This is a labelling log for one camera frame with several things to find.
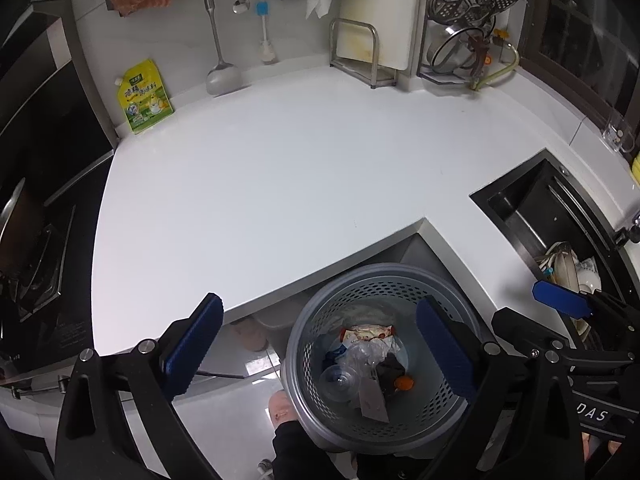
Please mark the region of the steel cutting board rack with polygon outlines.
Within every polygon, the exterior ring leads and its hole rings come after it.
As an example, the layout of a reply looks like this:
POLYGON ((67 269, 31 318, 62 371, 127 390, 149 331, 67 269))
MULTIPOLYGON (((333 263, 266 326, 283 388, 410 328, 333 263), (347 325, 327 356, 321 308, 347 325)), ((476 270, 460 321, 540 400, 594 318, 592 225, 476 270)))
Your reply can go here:
POLYGON ((329 27, 329 42, 329 66, 356 78, 370 89, 397 86, 398 70, 380 64, 380 35, 373 25, 348 18, 334 18, 329 27), (338 55, 338 29, 342 25, 358 28, 360 32, 365 30, 371 39, 370 49, 359 48, 354 58, 338 55))

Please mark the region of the white cutting board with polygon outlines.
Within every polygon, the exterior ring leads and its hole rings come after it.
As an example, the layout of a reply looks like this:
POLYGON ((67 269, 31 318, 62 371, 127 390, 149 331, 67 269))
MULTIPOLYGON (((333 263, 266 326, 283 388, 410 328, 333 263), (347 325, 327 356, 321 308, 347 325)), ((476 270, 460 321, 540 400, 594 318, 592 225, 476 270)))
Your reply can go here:
MULTIPOLYGON (((342 0, 340 18, 373 25, 380 35, 380 64, 395 70, 409 65, 414 21, 419 0, 342 0)), ((369 50, 367 32, 342 25, 338 29, 337 54, 355 57, 359 48, 369 50)))

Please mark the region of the red white snack wrapper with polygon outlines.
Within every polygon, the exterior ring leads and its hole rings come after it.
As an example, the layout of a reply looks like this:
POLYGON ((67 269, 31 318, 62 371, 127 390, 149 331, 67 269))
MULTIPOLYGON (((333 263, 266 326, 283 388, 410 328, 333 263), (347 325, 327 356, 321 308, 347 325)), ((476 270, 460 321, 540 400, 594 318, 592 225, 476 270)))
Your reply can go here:
POLYGON ((346 349, 358 346, 361 350, 367 350, 378 356, 386 356, 388 352, 398 351, 393 325, 362 324, 344 328, 340 341, 346 349))

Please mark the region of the black kitchen sink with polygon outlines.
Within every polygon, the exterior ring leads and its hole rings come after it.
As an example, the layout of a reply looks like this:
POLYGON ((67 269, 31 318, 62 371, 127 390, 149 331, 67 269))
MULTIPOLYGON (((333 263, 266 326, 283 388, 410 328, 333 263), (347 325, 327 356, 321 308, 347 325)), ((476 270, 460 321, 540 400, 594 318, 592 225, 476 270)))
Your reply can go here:
POLYGON ((639 275, 627 248, 639 230, 614 229, 578 180, 547 150, 522 162, 471 195, 536 278, 539 261, 555 243, 566 243, 582 260, 592 257, 603 291, 631 307, 639 305, 639 275))

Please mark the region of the stacked white dishes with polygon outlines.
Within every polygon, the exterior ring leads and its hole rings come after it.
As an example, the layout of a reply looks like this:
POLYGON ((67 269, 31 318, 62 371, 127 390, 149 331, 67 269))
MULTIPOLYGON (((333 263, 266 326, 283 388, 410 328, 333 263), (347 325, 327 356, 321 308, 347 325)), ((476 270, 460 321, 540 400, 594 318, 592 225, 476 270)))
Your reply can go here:
POLYGON ((554 243, 545 254, 535 258, 544 278, 572 292, 600 292, 602 282, 593 257, 579 260, 567 242, 554 243))

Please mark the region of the orange peel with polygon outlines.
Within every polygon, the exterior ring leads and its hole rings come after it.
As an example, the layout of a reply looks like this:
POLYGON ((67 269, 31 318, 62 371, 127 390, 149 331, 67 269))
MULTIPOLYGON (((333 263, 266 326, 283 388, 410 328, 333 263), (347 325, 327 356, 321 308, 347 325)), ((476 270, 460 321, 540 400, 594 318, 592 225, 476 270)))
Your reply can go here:
POLYGON ((400 376, 394 381, 398 391, 410 391, 414 387, 414 380, 408 375, 400 376))

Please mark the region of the clear plastic cup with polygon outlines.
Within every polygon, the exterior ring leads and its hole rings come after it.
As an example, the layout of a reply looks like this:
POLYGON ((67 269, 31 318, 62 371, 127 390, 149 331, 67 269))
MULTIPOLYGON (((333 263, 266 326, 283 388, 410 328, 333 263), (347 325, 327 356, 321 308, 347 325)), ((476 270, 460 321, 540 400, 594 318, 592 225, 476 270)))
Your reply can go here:
POLYGON ((358 398, 362 374, 348 365, 334 364, 318 379, 318 391, 333 403, 349 403, 358 398))

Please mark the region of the dark grey rag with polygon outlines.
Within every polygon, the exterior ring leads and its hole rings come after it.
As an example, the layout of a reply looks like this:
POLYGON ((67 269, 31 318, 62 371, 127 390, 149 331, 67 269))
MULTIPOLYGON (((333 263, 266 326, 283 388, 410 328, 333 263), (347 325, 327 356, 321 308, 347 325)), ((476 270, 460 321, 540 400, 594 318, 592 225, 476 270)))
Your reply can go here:
POLYGON ((375 374, 382 393, 390 396, 397 390, 394 386, 394 381, 398 377, 404 376, 406 369, 393 352, 390 352, 382 362, 378 362, 375 365, 375 374))

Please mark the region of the clear plastic bag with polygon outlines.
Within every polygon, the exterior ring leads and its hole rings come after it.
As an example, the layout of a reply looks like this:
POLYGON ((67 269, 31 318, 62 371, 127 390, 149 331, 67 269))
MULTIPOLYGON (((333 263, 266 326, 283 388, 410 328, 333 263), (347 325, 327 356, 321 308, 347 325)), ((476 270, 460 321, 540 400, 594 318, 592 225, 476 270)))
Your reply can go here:
POLYGON ((345 353, 346 365, 359 370, 362 377, 377 378, 375 374, 375 365, 378 364, 378 362, 382 362, 384 359, 385 356, 378 356, 377 354, 369 353, 367 350, 361 350, 358 346, 352 346, 352 348, 347 349, 345 353))

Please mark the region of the yellow green detergent pouch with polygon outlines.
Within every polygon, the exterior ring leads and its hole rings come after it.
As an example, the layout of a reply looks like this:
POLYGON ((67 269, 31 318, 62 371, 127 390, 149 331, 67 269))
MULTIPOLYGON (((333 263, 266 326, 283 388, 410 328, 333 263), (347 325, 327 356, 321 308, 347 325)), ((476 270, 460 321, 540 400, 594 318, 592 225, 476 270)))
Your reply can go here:
POLYGON ((116 99, 132 133, 138 134, 174 114, 162 76, 150 58, 115 80, 116 99))

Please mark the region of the glass pot lid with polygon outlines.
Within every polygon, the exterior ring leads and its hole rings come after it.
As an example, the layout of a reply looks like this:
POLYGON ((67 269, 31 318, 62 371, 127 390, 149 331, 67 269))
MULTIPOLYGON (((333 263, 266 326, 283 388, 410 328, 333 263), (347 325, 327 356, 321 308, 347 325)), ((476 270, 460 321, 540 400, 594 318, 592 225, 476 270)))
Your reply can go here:
POLYGON ((426 60, 435 74, 478 78, 484 70, 490 32, 472 25, 449 25, 427 48, 426 60))

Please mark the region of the steel ladle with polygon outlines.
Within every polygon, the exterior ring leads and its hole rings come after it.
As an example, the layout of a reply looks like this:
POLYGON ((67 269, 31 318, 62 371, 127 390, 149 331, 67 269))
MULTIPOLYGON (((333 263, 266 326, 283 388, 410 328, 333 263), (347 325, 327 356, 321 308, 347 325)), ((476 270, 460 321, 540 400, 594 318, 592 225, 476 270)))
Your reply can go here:
POLYGON ((210 28, 212 29, 217 64, 207 74, 205 87, 210 96, 224 96, 242 88, 242 74, 238 66, 227 62, 222 54, 222 47, 216 23, 215 0, 204 0, 210 28))

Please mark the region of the grey mesh trash bin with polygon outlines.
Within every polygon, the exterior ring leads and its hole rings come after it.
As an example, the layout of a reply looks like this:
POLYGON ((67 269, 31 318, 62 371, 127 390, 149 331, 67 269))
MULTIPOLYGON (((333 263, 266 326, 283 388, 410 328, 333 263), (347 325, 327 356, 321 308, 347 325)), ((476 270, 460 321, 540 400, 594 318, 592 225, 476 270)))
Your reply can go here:
POLYGON ((306 303, 288 340, 283 378, 319 448, 427 457, 452 434, 466 402, 451 390, 416 325, 423 299, 488 339, 456 284, 406 264, 363 266, 306 303))

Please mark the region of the pink chopstick wrapper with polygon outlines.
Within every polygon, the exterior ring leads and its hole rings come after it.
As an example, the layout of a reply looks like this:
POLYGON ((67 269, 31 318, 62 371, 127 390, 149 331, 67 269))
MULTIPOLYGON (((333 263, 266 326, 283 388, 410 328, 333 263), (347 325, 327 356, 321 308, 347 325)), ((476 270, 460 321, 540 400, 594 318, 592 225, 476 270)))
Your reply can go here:
POLYGON ((360 379, 358 396, 363 417, 383 424, 390 422, 381 387, 375 378, 363 377, 360 379))

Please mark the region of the black stove cooktop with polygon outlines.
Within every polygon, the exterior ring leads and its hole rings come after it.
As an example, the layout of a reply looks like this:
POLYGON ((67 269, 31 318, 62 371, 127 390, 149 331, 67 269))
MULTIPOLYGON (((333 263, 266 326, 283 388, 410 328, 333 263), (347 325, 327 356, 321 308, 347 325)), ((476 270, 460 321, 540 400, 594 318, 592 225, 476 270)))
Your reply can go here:
POLYGON ((33 2, 1 47, 1 379, 93 343, 96 224, 119 142, 72 0, 33 2))

